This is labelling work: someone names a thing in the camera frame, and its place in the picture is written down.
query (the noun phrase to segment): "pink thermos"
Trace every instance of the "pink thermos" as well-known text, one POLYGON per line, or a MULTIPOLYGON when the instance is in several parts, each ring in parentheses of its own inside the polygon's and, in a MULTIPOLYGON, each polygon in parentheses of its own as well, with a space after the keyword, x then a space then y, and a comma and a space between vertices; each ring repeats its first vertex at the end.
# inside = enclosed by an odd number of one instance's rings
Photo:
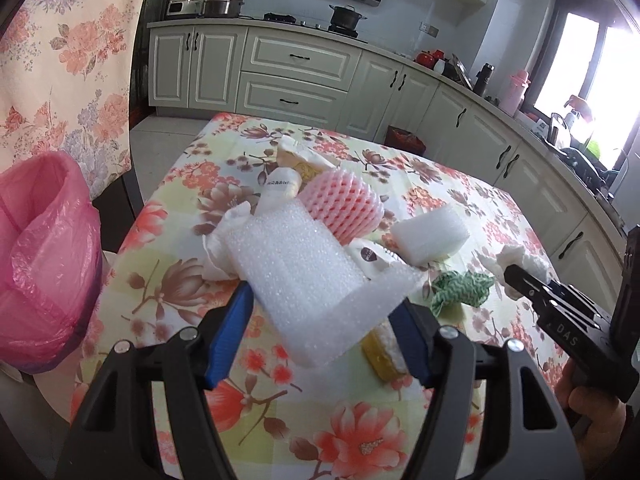
POLYGON ((530 83, 529 72, 526 70, 518 70, 516 75, 512 75, 509 86, 500 96, 500 110, 513 117, 520 108, 524 92, 527 91, 530 83))

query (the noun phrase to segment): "screw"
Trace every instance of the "screw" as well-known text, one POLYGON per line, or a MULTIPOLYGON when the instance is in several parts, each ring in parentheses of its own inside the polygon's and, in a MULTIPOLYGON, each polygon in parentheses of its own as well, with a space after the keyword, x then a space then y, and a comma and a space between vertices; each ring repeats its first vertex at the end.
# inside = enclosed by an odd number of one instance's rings
POLYGON ((438 330, 444 339, 455 339, 458 337, 458 329, 453 326, 441 326, 438 330))
POLYGON ((188 326, 180 330, 180 339, 183 341, 193 341, 198 337, 198 329, 194 326, 188 326))
POLYGON ((513 352, 522 352, 524 350, 524 343, 519 339, 509 339, 507 341, 507 346, 509 350, 513 352))
POLYGON ((115 345, 113 345, 113 349, 116 351, 116 354, 126 354, 131 348, 131 343, 126 340, 118 341, 115 345))

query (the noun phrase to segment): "window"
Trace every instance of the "window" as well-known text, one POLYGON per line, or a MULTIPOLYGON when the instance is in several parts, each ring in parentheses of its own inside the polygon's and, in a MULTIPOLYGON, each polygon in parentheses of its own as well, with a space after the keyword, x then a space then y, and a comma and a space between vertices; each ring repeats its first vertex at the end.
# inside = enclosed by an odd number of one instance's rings
POLYGON ((617 7, 604 0, 556 0, 545 41, 531 74, 525 102, 543 115, 566 115, 572 94, 586 99, 596 116, 589 134, 603 168, 618 169, 621 150, 640 114, 640 40, 617 7))

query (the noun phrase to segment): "table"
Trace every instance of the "table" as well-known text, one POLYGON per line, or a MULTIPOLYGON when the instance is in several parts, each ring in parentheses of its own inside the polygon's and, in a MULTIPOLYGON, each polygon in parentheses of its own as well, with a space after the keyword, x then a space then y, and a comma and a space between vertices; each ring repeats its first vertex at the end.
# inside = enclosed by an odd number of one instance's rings
MULTIPOLYGON (((361 175, 385 203, 385 217, 369 238, 390 250, 394 222, 451 203, 471 231, 442 270, 483 272, 477 254, 522 244, 546 258, 511 197, 488 184, 424 158, 341 134, 234 114, 217 115, 185 150, 127 235, 82 343, 73 406, 119 339, 137 346, 167 341, 226 304, 237 282, 202 279, 202 234, 229 208, 253 206, 276 168, 282 136, 340 160, 361 175)), ((535 326, 527 300, 512 301, 500 286, 481 308, 444 310, 472 340, 502 345, 521 339, 549 384, 566 356, 535 326)), ((431 392, 407 376, 383 384, 359 346, 327 367, 306 370, 288 359, 257 305, 228 380, 207 392, 216 427, 239 479, 398 479, 420 432, 431 392)), ((165 471, 180 477, 161 384, 154 385, 158 441, 165 471)), ((474 391, 459 475, 472 472, 478 451, 484 387, 474 391)))

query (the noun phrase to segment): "floor tile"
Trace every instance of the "floor tile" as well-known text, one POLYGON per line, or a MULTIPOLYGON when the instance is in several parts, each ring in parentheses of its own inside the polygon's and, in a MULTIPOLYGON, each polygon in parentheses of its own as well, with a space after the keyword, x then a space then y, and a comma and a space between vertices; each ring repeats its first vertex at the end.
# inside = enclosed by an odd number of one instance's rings
POLYGON ((130 133, 131 155, 145 202, 192 140, 191 136, 165 132, 130 133))
POLYGON ((137 124, 134 132, 163 132, 166 134, 181 134, 194 137, 209 121, 198 119, 183 119, 178 117, 157 117, 151 115, 137 124))

